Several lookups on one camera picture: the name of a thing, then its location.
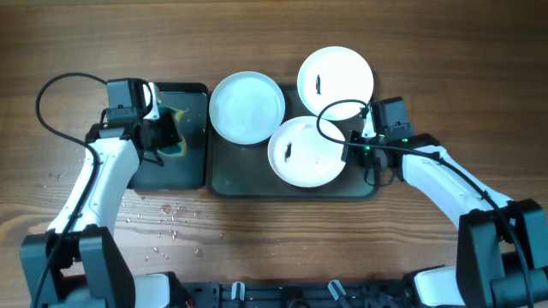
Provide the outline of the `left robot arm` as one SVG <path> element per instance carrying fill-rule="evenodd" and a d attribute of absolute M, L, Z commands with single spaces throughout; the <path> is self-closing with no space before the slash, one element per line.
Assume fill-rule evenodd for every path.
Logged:
<path fill-rule="evenodd" d="M 142 154 L 180 141 L 172 115 L 95 124 L 68 201 L 43 234 L 28 235 L 21 264 L 33 307 L 167 307 L 168 274 L 132 275 L 114 239 L 122 197 Z"/>

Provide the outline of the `light blue plate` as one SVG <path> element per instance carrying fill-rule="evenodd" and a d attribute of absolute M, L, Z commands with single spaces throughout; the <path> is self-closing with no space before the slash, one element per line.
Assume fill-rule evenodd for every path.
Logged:
<path fill-rule="evenodd" d="M 274 80 L 262 73 L 243 71 L 217 85 L 209 116 L 222 138 L 238 145 L 254 145 L 277 131 L 285 109 L 284 95 Z"/>

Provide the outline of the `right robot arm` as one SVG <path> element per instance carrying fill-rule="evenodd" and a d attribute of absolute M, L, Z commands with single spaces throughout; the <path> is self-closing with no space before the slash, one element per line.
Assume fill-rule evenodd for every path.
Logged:
<path fill-rule="evenodd" d="M 456 264 L 414 274 L 422 305 L 532 307 L 547 300 L 547 222 L 537 202 L 489 188 L 429 134 L 385 141 L 352 132 L 342 159 L 391 169 L 455 224 Z"/>

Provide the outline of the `green yellow sponge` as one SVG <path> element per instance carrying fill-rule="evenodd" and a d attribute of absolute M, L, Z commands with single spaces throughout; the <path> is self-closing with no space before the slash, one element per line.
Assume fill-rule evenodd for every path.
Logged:
<path fill-rule="evenodd" d="M 173 145 L 164 147 L 159 149 L 158 151 L 166 156 L 166 157 L 184 157 L 187 153 L 187 141 L 185 140 L 185 137 L 182 134 L 182 121 L 184 120 L 185 115 L 187 112 L 185 110 L 180 110 L 178 108 L 166 106 L 166 107 L 159 107 L 158 111 L 161 116 L 171 114 L 174 117 L 177 132 L 179 133 L 179 137 L 181 140 Z"/>

